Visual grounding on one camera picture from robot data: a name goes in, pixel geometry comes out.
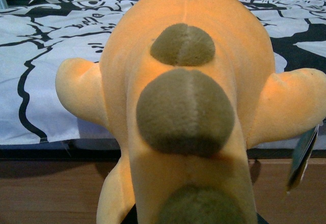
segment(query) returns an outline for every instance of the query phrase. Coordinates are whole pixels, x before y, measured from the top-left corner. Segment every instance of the black and white bedding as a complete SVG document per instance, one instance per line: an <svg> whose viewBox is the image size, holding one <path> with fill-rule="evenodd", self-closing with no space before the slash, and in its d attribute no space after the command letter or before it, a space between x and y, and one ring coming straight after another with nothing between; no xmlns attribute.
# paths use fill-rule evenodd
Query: black and white bedding
<svg viewBox="0 0 326 224"><path fill-rule="evenodd" d="M99 61L110 33L137 1L31 0L0 11L0 145L113 137L61 106L55 76L64 59ZM267 29L277 72L302 67L326 72L325 1L239 1ZM326 149L322 142L317 147Z"/></svg>

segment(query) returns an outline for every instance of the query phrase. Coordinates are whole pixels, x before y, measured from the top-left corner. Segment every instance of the fabric tag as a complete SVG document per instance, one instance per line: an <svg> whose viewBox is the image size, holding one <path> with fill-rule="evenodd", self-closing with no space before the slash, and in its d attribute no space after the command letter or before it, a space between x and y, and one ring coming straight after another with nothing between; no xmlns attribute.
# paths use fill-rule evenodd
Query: fabric tag
<svg viewBox="0 0 326 224"><path fill-rule="evenodd" d="M312 149L318 136L318 126L307 131L293 150L291 171L287 182L287 192L296 188L304 177Z"/></svg>

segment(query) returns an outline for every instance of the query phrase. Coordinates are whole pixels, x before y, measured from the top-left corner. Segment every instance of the orange plush dinosaur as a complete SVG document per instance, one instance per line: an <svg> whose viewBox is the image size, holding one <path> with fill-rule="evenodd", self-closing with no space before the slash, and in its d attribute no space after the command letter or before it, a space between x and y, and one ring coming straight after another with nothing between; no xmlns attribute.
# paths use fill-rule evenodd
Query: orange plush dinosaur
<svg viewBox="0 0 326 224"><path fill-rule="evenodd" d="M237 0L140 0L98 64L58 70L62 104L106 127L121 158L97 223L257 223L246 150L326 116L326 76L275 74L269 36Z"/></svg>

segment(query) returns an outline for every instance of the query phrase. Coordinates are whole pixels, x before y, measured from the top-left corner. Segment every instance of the wooden surface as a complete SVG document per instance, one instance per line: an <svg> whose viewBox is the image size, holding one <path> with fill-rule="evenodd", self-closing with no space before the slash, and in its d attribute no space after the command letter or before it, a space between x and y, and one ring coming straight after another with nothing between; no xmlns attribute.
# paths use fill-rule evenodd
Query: wooden surface
<svg viewBox="0 0 326 224"><path fill-rule="evenodd" d="M95 224L114 162L0 161L0 224ZM257 210L270 224L326 223L326 159L310 159L285 193L290 160L250 161Z"/></svg>
<svg viewBox="0 0 326 224"><path fill-rule="evenodd" d="M0 161L0 224L95 224L115 163Z"/></svg>

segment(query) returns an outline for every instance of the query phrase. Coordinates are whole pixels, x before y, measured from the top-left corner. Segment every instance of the bedsheet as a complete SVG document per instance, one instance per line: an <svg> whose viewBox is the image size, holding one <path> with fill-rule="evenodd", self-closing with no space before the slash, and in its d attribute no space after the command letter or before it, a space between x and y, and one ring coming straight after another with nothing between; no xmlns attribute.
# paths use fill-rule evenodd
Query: bedsheet
<svg viewBox="0 0 326 224"><path fill-rule="evenodd" d="M0 11L0 145L113 137L61 106L55 76L64 59L99 61L110 33L137 1L31 0ZM268 31L277 72L326 72L324 1L239 1Z"/></svg>

